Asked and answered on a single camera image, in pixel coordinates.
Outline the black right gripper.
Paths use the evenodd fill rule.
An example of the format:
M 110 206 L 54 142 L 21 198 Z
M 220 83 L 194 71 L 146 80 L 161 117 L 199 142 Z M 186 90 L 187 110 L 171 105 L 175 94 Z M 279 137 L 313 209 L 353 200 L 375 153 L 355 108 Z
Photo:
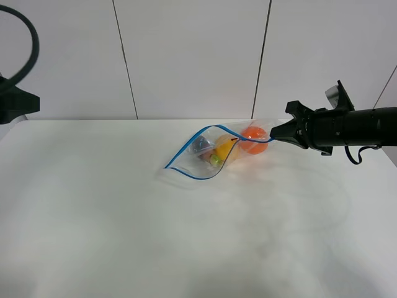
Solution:
M 292 119 L 284 124 L 273 127 L 270 137 L 276 141 L 296 145 L 302 149 L 313 149 L 322 155 L 332 155 L 332 145 L 321 145 L 320 133 L 327 133 L 329 120 L 334 116 L 333 109 L 320 108 L 311 110 L 300 101 L 287 103 L 285 112 Z

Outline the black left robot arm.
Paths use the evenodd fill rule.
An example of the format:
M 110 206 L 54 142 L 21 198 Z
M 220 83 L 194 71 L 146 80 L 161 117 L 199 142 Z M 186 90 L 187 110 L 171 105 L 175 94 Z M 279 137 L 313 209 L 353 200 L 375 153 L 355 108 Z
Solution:
M 1 94 L 1 125 L 40 110 L 40 98 L 16 86 Z

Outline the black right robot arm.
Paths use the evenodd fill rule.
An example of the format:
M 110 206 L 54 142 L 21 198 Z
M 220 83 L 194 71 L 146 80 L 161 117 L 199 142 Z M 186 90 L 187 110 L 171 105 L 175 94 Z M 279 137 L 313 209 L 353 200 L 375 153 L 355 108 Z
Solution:
M 293 119 L 272 128 L 270 137 L 319 151 L 323 156 L 332 155 L 334 147 L 396 145 L 396 107 L 313 111 L 292 101 L 287 104 L 286 113 Z

